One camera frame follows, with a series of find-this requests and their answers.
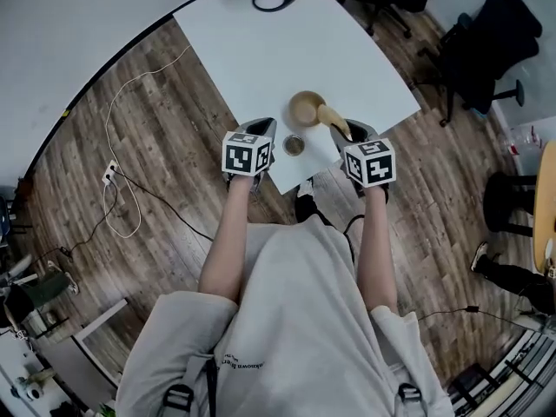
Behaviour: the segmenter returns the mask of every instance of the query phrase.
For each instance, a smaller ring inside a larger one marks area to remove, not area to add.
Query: black strap buckle
[[[189,413],[193,403],[193,390],[183,384],[177,384],[168,388],[164,395],[162,404]]]
[[[410,385],[409,383],[400,384],[398,395],[401,397],[401,401],[403,401],[404,403],[406,401],[421,401],[422,399],[420,390],[417,387]]]

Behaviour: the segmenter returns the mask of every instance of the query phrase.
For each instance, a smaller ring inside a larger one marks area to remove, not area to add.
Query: wooden floor
[[[361,24],[366,11],[348,10]],[[414,36],[406,40],[398,26],[381,15],[374,39],[413,88],[413,78],[430,72],[418,58],[423,44],[433,47],[439,28],[426,15],[403,15]],[[40,158],[35,189],[26,214],[34,229],[20,245],[40,255],[49,248],[70,248],[87,238],[103,217],[101,175],[111,154],[104,132],[109,102],[122,84],[146,70],[174,60],[188,45],[174,20],[163,25],[121,58],[71,111]],[[418,316],[437,310],[478,305],[506,318],[517,314],[515,296],[468,271],[477,245],[488,236],[481,197],[487,178],[497,170],[515,171],[496,141],[500,126],[493,116],[480,118],[456,101],[453,123],[442,129],[443,95],[435,88],[414,89],[421,111],[385,136],[397,152],[398,181],[392,184],[388,214],[400,311]],[[214,235],[226,188],[220,171],[221,140],[234,129],[230,114],[193,48],[173,66],[130,84],[112,111],[109,133],[130,177],[163,195],[202,232]],[[315,178],[316,200],[337,228],[362,213],[350,183],[337,169]],[[136,225],[135,204],[124,182],[112,222],[121,232]],[[112,373],[122,370],[129,348],[160,294],[196,289],[209,242],[194,235],[159,201],[136,190],[143,218],[127,240],[106,224],[81,246],[71,262],[55,259],[76,278],[81,293],[54,301],[69,321],[41,344],[77,331],[123,297],[129,310],[89,338],[93,352]],[[109,204],[113,195],[108,195]],[[292,194],[281,196],[266,180],[249,205],[251,222],[292,223]],[[352,240],[358,248],[361,224]],[[499,234],[492,237],[502,261],[528,266],[530,242]],[[43,272],[46,261],[37,264]],[[487,316],[436,315],[420,324],[421,338],[445,384],[473,362],[489,368],[520,331]]]

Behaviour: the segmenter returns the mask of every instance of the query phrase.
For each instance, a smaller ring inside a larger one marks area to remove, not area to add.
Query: beige bowl
[[[319,123],[317,109],[326,104],[325,100],[313,91],[301,91],[289,100],[289,117],[297,125],[313,127]]]

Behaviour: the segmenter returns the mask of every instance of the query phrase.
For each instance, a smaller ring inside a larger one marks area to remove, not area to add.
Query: white t-shirt
[[[453,415],[415,314],[365,309],[346,238],[317,215],[295,226],[249,225],[240,303],[161,296],[126,363],[118,417],[159,415],[189,358],[213,349],[219,417],[404,415],[404,381],[419,388],[427,415]],[[209,415],[204,374],[195,406]]]

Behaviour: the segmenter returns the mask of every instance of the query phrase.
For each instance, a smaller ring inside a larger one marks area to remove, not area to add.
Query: white cable
[[[110,140],[110,134],[108,132],[108,122],[110,120],[110,113],[112,112],[112,107],[114,106],[114,102],[116,101],[117,97],[120,95],[120,93],[122,92],[122,90],[130,83],[140,79],[141,77],[144,77],[146,75],[150,75],[150,74],[156,74],[159,73],[165,69],[168,68],[168,66],[173,65],[174,63],[176,63],[178,60],[180,60],[182,58],[182,56],[185,54],[185,51],[187,51],[189,48],[191,48],[191,45],[189,45],[185,50],[182,51],[182,53],[172,62],[168,63],[167,65],[164,65],[162,68],[157,69],[156,71],[147,71],[145,73],[142,73],[141,75],[134,77],[131,80],[128,80],[124,85],[122,85],[122,87],[118,90],[118,92],[116,93],[116,95],[114,96],[114,98],[112,99],[112,102],[110,102],[110,106],[108,109],[108,114],[106,116],[106,122],[104,123],[104,129],[106,130],[106,137],[108,139],[108,146],[110,148],[110,152],[112,153],[112,156],[114,156],[114,160],[116,161],[116,163],[118,164],[118,167],[120,168],[120,171],[122,172],[122,175],[125,176],[125,173],[123,171],[122,165],[120,164],[120,162],[118,161],[118,158],[116,157],[116,153],[114,152],[114,149],[112,148],[112,142]],[[108,216],[106,216],[106,223],[108,224],[108,226],[112,229],[112,231],[114,233],[116,233],[118,236],[120,236],[123,239],[128,239],[131,236],[133,236],[137,230],[139,230],[139,228],[141,227],[141,221],[142,221],[142,214],[141,214],[141,208],[139,207],[139,202],[137,201],[136,198],[136,194],[134,193],[133,189],[131,188],[131,184],[129,184],[129,181],[127,178],[125,179],[125,183],[128,185],[128,189],[131,192],[131,195],[133,196],[133,200],[136,203],[137,206],[137,212],[139,214],[139,223],[137,224],[137,227],[135,228],[135,230],[133,232],[131,232],[129,235],[122,235],[120,232],[118,232],[115,228],[112,227],[112,225],[109,222]],[[104,214],[107,215],[106,213],[106,186],[104,186],[104,191],[103,191],[103,208],[104,208]]]

